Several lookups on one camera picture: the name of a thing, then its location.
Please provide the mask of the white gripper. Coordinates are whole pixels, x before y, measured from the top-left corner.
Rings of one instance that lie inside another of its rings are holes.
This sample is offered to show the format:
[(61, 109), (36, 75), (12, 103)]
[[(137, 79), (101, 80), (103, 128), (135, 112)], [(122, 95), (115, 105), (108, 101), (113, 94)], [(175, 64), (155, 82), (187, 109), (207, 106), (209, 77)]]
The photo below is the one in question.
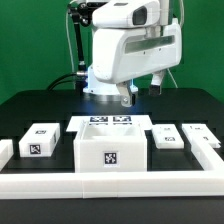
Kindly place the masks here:
[(165, 76), (161, 70), (176, 66), (181, 60), (182, 34), (177, 19), (163, 29), (162, 36), (154, 37), (155, 33), (160, 33), (158, 27), (98, 29), (95, 32), (94, 75), (101, 82), (117, 84), (122, 106), (135, 105), (131, 79), (155, 72), (149, 94), (159, 96)]

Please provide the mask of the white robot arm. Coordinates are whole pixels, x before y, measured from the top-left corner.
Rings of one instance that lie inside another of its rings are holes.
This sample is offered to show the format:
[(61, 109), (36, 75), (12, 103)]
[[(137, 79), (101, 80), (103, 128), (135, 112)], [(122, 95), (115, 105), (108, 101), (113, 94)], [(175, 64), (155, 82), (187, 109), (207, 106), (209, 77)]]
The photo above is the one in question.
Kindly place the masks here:
[(160, 79), (180, 63), (182, 33), (170, 0), (101, 0), (92, 14), (92, 69), (106, 86), (114, 85), (121, 104), (134, 104), (132, 80), (153, 74)]

